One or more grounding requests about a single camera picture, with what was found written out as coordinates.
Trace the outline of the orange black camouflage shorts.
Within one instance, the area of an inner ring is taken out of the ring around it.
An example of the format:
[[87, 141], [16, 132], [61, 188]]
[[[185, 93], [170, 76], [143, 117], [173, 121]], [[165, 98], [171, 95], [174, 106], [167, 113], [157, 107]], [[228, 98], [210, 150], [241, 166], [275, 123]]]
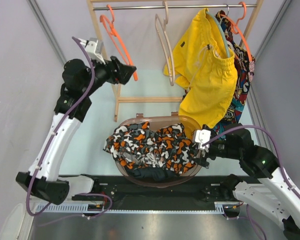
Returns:
[[149, 121], [117, 127], [103, 150], [131, 173], [159, 170], [180, 176], [195, 167], [195, 144], [187, 137], [185, 126], [176, 123], [158, 130]]

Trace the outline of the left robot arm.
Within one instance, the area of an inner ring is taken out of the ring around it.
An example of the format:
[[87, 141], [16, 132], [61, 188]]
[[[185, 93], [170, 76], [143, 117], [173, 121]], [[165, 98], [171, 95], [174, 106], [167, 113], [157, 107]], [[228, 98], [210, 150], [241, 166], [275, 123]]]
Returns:
[[18, 172], [15, 178], [28, 194], [54, 205], [81, 193], [90, 200], [100, 196], [101, 188], [87, 175], [73, 180], [60, 178], [61, 162], [92, 104], [90, 95], [104, 83], [125, 85], [136, 70], [136, 66], [123, 64], [115, 56], [104, 62], [93, 60], [92, 67], [77, 58], [65, 63], [60, 96], [44, 145], [28, 171]]

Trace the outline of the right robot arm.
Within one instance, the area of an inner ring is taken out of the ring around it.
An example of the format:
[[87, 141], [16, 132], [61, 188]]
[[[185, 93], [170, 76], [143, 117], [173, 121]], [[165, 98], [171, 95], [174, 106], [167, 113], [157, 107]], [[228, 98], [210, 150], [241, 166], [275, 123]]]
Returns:
[[227, 201], [244, 202], [277, 224], [288, 240], [300, 240], [300, 189], [288, 176], [279, 152], [254, 143], [249, 131], [252, 128], [273, 138], [262, 127], [240, 123], [228, 125], [219, 135], [207, 126], [195, 130], [192, 140], [199, 151], [196, 163], [207, 167], [207, 159], [238, 160], [241, 169], [270, 190], [275, 199], [260, 193], [234, 174], [221, 183], [221, 196]]

